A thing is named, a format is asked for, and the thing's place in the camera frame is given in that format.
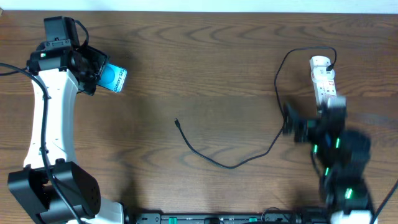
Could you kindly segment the Galaxy S25 smartphone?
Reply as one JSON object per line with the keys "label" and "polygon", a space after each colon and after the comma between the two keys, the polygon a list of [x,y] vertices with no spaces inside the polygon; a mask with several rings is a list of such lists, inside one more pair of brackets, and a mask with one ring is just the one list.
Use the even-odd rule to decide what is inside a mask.
{"label": "Galaxy S25 smartphone", "polygon": [[125,68],[108,63],[97,85],[115,93],[120,93],[126,77],[127,70]]}

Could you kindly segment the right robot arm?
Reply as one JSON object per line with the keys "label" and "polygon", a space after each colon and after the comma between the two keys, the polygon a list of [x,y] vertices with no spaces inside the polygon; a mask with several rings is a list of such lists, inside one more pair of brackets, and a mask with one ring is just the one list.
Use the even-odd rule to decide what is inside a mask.
{"label": "right robot arm", "polygon": [[371,140],[345,127],[346,108],[322,106],[314,118],[304,118],[290,105],[283,107],[284,134],[312,145],[310,157],[320,162],[320,196],[329,223],[375,223],[375,209],[363,172],[369,162]]}

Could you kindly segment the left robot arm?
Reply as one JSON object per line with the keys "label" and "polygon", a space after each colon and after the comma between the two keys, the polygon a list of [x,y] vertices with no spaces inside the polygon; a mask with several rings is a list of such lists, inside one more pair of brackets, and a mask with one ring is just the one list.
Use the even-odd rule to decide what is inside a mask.
{"label": "left robot arm", "polygon": [[34,119],[23,168],[8,175],[9,191],[35,223],[128,223],[126,207],[104,198],[80,167],[73,132],[76,96],[98,87],[119,93],[127,71],[79,41],[80,21],[48,17],[44,27],[46,41],[21,70],[34,88]]}

